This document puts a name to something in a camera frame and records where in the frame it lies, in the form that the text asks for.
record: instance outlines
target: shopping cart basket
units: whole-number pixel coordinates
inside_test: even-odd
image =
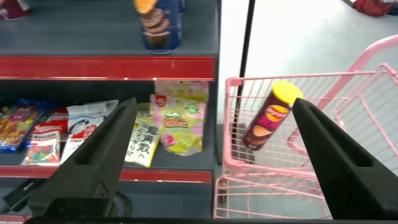
[[[398,45],[398,35],[372,44],[347,72],[228,79],[224,175],[217,180],[214,217],[331,217],[292,114],[260,151],[250,151],[241,141],[279,80],[298,86],[307,101],[397,175],[397,73],[386,64],[359,72],[374,54],[393,45]]]
[[[311,162],[290,114],[260,150],[252,152],[241,139],[271,86],[286,80],[298,86],[304,98],[317,105],[351,137],[398,173],[398,78],[383,64],[375,71],[357,72],[378,51],[398,45],[398,35],[371,45],[347,72],[267,78],[229,78],[224,115],[224,168],[249,171],[293,172],[314,175]],[[243,87],[241,96],[237,95]]]

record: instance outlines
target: potato chip can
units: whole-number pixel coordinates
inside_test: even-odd
[[[140,14],[144,47],[166,54],[181,44],[180,7],[176,0],[134,0]]]
[[[18,19],[28,13],[29,6],[25,0],[0,0],[0,19]]]
[[[260,150],[290,113],[296,98],[303,98],[303,93],[293,83],[275,82],[242,138],[243,144],[254,151]]]

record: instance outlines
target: yellow snack bag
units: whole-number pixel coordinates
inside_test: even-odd
[[[150,167],[158,143],[159,129],[149,113],[149,103],[140,103],[124,160]]]
[[[151,95],[150,113],[160,129],[160,140],[168,151],[190,156],[202,150],[206,103]]]
[[[155,93],[158,95],[207,102],[209,97],[209,82],[156,80]]]

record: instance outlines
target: red object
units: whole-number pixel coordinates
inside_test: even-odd
[[[354,8],[369,16],[384,16],[395,6],[395,2],[384,3],[382,0],[356,0]]]
[[[214,57],[0,57],[0,79],[212,81],[215,67]]]
[[[49,178],[58,167],[45,166],[0,166],[0,177]],[[194,182],[210,184],[213,181],[209,170],[157,170],[124,168],[121,181]]]
[[[0,19],[18,19],[28,13],[29,6],[25,0],[0,0]]]

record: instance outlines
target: candy bag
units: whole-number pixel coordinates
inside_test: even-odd
[[[34,126],[32,140],[22,165],[57,166],[60,162],[61,126],[52,122]]]
[[[0,121],[0,151],[15,152],[31,127],[45,111],[43,101],[19,100]]]
[[[160,129],[160,140],[168,151],[181,156],[201,151],[206,103],[151,95],[150,113]]]
[[[68,106],[68,140],[63,149],[61,164],[88,138],[105,120],[106,103]]]
[[[68,139],[68,110],[66,107],[60,107],[54,111],[47,119],[54,126],[60,127],[60,142],[66,142]]]
[[[149,112],[149,103],[140,103],[138,109],[125,161],[150,167],[159,143],[159,129]]]
[[[45,101],[41,102],[41,105],[44,109],[44,112],[42,113],[40,118],[37,120],[36,123],[38,123],[38,124],[46,122],[47,119],[50,117],[50,115],[57,108],[57,105],[51,104],[51,103],[48,103]],[[27,137],[22,141],[21,148],[23,148],[23,149],[30,148],[30,143],[32,141],[32,135],[33,135],[33,131],[30,131],[29,134],[27,135]]]
[[[207,81],[155,81],[155,94],[207,102],[209,83]]]

